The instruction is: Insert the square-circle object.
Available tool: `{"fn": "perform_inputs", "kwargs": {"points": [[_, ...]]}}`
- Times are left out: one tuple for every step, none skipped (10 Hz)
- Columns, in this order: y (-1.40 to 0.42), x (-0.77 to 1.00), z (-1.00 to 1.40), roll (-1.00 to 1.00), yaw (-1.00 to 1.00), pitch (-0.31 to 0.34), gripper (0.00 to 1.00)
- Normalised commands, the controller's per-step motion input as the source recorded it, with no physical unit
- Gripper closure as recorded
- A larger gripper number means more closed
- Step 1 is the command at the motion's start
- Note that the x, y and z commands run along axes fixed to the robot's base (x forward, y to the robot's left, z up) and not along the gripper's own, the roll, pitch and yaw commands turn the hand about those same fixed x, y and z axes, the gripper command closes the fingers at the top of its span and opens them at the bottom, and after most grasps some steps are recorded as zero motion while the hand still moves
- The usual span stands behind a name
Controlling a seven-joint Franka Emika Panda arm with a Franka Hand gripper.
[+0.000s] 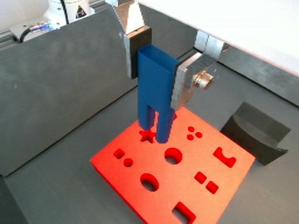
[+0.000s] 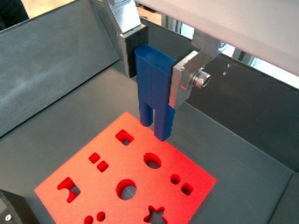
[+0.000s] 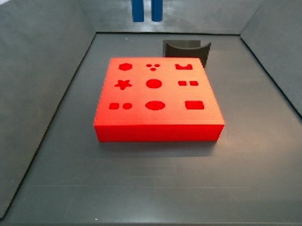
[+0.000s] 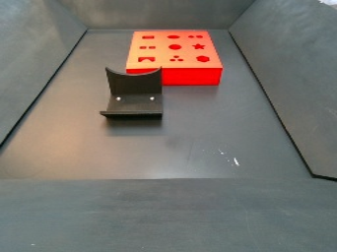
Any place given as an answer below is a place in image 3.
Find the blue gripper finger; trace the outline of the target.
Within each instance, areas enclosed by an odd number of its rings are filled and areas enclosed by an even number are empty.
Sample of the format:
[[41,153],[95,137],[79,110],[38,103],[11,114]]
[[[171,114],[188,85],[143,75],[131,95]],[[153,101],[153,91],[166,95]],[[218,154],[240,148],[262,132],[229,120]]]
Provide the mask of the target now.
[[143,0],[131,0],[133,4],[133,20],[135,22],[145,21],[145,3]]
[[155,22],[163,19],[163,0],[151,0],[151,19]]

